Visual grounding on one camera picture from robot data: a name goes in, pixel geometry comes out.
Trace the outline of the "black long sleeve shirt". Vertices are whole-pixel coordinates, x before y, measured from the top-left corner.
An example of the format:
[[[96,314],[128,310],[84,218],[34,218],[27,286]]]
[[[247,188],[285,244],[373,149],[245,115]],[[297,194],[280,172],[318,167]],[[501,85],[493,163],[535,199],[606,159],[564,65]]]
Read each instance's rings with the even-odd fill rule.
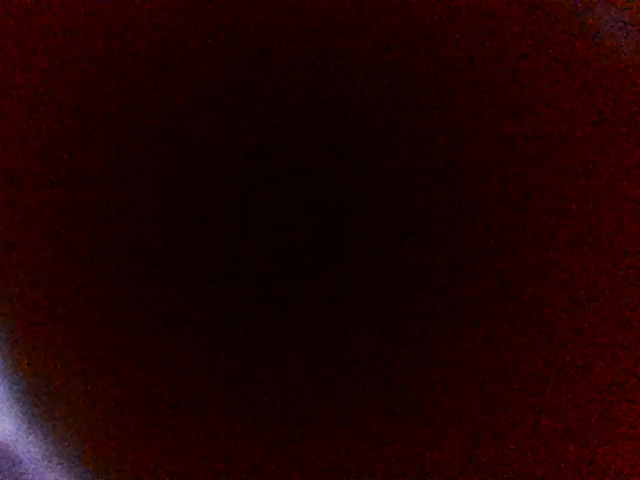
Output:
[[[635,1],[5,1],[5,479],[635,479]]]

